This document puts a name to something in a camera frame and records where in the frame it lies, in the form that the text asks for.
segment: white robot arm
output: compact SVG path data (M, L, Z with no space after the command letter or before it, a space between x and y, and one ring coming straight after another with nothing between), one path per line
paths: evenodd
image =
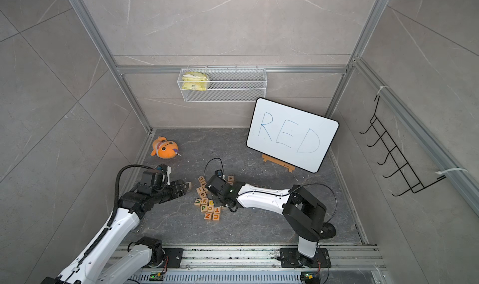
M121 173L130 167L147 168L140 182L118 199ZM188 186L182 180L170 182L171 168L159 165L152 169L142 165L129 165L120 170L115 185L113 212L104 226L85 249L55 279L46 277L42 284L122 284L145 265L165 265L165 253L158 239L143 237L128 254L103 270L118 245L128 232L138 226L145 213L154 204L183 196Z
M128 167L148 168L141 181L131 191L118 199L118 183L121 173ZM143 237L128 254L108 269L103 270L118 245L128 232L134 229L154 204L164 203L183 196L188 186L182 180L170 182L171 168L159 165L156 169L141 165L129 165L120 170L115 186L116 202L110 218L75 260L55 279L46 277L42 284L122 284L143 266L153 268L166 265L161 241ZM319 239L336 235L330 223L324 223L326 206L299 185L291 189L272 190L242 182L227 183L217 171L207 183L207 189L218 196L220 202L232 208L255 207L283 215L299 235L297 254L290 258L278 258L288 267L312 267L316 264Z
M221 177L219 170L206 187L231 211L233 207L254 207L283 215L299 236L299 261L303 265L314 263L320 239L336 235L334 226L324 223L326 206L300 185L293 185L291 190L273 190L242 182L231 184Z

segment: white wire basket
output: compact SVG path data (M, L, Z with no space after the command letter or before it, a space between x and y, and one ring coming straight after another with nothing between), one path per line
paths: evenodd
M206 91L184 90L183 74L200 72L210 78ZM181 69L178 86L186 102L256 101L266 97L266 69L264 68L191 68Z

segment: orange plush toy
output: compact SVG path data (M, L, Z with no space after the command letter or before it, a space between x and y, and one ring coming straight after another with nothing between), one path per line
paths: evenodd
M153 141L153 151L151 155L158 155L160 158L170 159L178 153L178 145L173 141L167 141L166 137L158 137Z

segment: metal hooks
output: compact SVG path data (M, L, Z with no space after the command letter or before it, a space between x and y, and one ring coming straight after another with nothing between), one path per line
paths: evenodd
M376 145L379 141L381 141L383 143L383 145L386 147L386 150L387 150L387 155L386 155L386 158L384 159L383 163L377 163L378 165L384 165L387 161L387 158L389 158L389 156L391 156L392 160L394 161L394 163L396 164L396 167L397 169L392 173L390 174L389 176L384 176L384 178L389 178L389 177L392 177L394 174L396 174L397 172L399 172L401 174L401 176L403 177L404 181L406 182L406 184L409 186L409 189L403 191L402 193L400 194L392 194L394 197L399 197L405 193L407 193L408 191L412 191L412 193L417 193L419 191L422 191L423 189L426 189L428 188L429 186L433 185L433 184L436 184L438 183L439 181L441 181L442 179L445 179L446 177L444 175L436 178L436 181L434 181L433 183L431 183L430 185L424 185L422 184L421 180L419 179L419 177L417 176L416 172L414 171L414 169L411 167L411 165L409 164L408 160L406 159L406 157L404 156L404 154L402 154L401 150L399 149L398 145L396 144L396 142L392 139L391 135L389 134L389 132L386 130L386 128L384 127L384 125L381 123L381 121L377 118L376 116L376 111L377 111L377 105L379 104L379 98L380 96L379 95L376 95L375 98L374 98L374 101L376 101L376 107L374 108L374 114L373 116L371 117L371 119L369 119L369 127L368 129L365 131L365 132L359 132L360 134L366 134L370 129L374 129L374 131L376 132L376 134L379 136L379 138L376 140L376 142L374 142L374 144L372 145L367 145L368 147L373 147L374 145ZM382 134L379 134L379 131L376 129L376 126L374 126L375 123L379 123L379 125L384 129L384 132ZM394 144L394 146L391 148L391 150L387 147L386 145L386 142L384 141L383 137L389 137L389 139L392 141L392 143ZM395 158L394 155L392 154L392 151L394 149L397 149L398 153L400 154L398 158ZM399 162L405 162L405 164L403 164L402 166L399 167L398 165L398 161ZM404 175L403 173L403 168L409 168L410 171L414 174L414 176L416 177L417 179L417 183L413 186L411 186L409 184L409 181L408 179L406 178L406 176ZM413 191L413 189L415 187L418 187L419 186L419 189L417 191Z

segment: alphabet block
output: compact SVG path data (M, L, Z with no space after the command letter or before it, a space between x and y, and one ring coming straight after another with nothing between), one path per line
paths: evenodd
M205 191L205 189L204 189L202 186L200 186L200 187L198 187L198 188L196 189L196 192L197 192L198 194L201 194L202 191Z

